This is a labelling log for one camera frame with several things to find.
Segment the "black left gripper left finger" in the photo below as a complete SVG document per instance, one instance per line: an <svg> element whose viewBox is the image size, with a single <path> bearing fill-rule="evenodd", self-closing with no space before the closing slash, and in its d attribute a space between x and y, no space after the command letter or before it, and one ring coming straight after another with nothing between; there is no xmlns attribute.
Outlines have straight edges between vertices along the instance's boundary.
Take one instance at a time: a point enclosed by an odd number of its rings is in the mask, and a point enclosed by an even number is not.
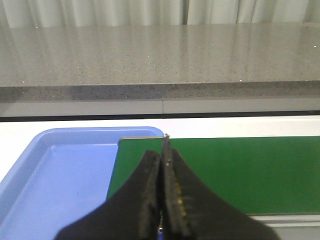
<svg viewBox="0 0 320 240"><path fill-rule="evenodd" d="M127 181L101 206L61 229L58 240L156 240L161 156L144 152Z"/></svg>

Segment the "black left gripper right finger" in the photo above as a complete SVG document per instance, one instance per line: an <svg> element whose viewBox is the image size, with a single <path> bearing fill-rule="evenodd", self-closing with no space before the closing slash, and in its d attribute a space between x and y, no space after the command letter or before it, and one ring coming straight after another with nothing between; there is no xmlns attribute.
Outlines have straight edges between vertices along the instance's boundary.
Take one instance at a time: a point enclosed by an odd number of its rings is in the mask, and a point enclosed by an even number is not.
<svg viewBox="0 0 320 240"><path fill-rule="evenodd" d="M211 191L191 170L170 137L163 138L162 211L169 240L278 240L276 232Z"/></svg>

